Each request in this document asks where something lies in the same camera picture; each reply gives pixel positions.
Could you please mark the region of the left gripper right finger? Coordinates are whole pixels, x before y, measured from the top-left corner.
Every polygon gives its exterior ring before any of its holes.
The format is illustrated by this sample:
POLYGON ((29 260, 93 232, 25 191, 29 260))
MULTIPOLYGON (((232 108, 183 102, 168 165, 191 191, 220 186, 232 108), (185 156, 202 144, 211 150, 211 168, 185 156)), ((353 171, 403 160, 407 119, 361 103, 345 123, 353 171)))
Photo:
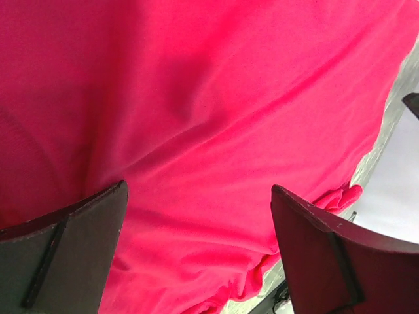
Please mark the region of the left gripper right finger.
POLYGON ((418 245, 378 234, 272 187, 295 313, 417 313, 418 245))

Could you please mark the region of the magenta t shirt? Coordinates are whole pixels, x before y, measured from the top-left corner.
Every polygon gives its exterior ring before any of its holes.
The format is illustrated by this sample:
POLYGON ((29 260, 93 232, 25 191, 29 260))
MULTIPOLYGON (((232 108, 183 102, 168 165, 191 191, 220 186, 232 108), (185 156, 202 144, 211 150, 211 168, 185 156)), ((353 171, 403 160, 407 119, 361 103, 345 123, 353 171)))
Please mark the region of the magenta t shirt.
POLYGON ((220 313, 279 260, 270 189, 332 213, 417 1, 2 1, 1 226, 125 180, 101 313, 220 313))

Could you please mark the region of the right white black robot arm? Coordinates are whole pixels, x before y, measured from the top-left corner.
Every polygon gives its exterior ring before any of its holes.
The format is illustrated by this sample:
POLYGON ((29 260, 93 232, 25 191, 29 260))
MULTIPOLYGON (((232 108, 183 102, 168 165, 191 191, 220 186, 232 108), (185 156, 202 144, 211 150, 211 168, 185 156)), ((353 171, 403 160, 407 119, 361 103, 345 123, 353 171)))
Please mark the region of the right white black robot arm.
POLYGON ((403 104, 409 111, 419 120, 419 93, 412 92, 407 94, 402 99, 403 104))

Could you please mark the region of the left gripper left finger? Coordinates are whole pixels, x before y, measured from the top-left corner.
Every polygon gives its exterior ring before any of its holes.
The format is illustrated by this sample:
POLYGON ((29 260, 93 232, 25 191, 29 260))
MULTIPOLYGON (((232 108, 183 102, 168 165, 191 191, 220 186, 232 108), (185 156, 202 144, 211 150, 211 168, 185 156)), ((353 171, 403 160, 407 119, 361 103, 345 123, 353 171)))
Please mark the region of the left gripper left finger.
POLYGON ((120 181, 1 230, 2 313, 97 313, 128 203, 120 181))

